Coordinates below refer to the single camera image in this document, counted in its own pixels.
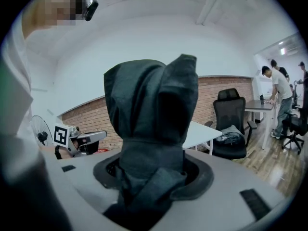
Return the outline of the person's left hand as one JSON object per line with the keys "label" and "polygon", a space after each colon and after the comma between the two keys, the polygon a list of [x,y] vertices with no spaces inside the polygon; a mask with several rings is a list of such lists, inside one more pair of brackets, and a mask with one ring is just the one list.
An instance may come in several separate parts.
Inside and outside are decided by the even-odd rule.
{"label": "person's left hand", "polygon": [[79,153],[85,153],[86,149],[84,147],[84,144],[86,143],[85,139],[76,139],[72,140],[74,147]]}

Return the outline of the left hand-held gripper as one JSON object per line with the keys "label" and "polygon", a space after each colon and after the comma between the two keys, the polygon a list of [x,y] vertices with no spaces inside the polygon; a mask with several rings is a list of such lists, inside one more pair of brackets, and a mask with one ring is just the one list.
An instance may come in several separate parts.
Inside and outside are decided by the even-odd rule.
{"label": "left hand-held gripper", "polygon": [[[70,157],[81,157],[84,153],[80,151],[77,142],[78,137],[81,136],[79,127],[69,126],[65,124],[56,124],[54,129],[53,145],[55,146],[56,157],[62,157],[60,150],[67,151]],[[82,142],[84,144],[92,144],[99,142],[107,137],[107,132],[97,131],[82,134]]]}

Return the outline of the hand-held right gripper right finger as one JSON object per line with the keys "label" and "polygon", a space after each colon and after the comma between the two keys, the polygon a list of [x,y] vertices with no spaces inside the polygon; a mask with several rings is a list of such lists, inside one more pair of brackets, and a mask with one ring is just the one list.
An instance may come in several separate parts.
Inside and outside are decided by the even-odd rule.
{"label": "hand-held right gripper right finger", "polygon": [[[214,172],[212,186],[196,200],[174,202],[153,226],[154,231],[261,231],[288,207],[289,198],[246,167],[194,150],[186,153],[210,165]],[[240,195],[247,189],[255,189],[270,207],[259,221]]]}

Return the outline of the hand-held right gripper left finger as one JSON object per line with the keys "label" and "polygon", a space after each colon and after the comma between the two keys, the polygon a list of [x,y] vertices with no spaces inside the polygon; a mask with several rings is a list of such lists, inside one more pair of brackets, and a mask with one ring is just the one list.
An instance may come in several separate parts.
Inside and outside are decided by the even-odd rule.
{"label": "hand-held right gripper left finger", "polygon": [[94,166],[113,153],[58,160],[45,152],[52,187],[74,231],[123,231],[103,212],[117,201],[118,190],[103,187],[94,177]]}

